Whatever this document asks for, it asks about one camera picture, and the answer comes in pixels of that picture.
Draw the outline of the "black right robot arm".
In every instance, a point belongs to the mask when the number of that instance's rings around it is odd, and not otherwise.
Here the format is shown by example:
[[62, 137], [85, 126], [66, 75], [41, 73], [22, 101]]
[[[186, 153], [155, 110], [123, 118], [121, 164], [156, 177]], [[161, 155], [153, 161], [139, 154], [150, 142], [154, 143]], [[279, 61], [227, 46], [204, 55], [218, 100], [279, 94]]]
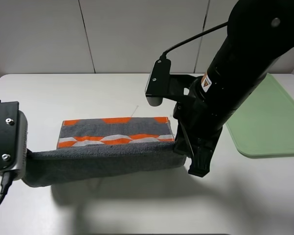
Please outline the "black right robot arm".
[[[240, 0], [224, 26], [227, 37], [201, 78], [165, 76], [177, 102], [176, 151], [191, 158], [189, 174], [205, 176], [222, 127], [264, 80], [276, 60], [294, 48], [294, 0]], [[179, 82], [189, 86], [182, 94]]]

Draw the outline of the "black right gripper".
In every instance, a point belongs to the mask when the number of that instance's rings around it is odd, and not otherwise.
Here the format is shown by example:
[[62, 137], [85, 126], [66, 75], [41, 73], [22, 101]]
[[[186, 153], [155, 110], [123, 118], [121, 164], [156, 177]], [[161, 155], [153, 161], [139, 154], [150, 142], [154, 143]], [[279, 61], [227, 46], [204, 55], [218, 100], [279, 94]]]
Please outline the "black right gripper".
[[173, 74], [169, 77], [169, 99], [176, 101], [173, 118], [178, 120], [174, 152], [191, 158], [188, 174], [204, 177], [221, 129], [213, 123], [216, 116], [201, 92], [206, 76]]

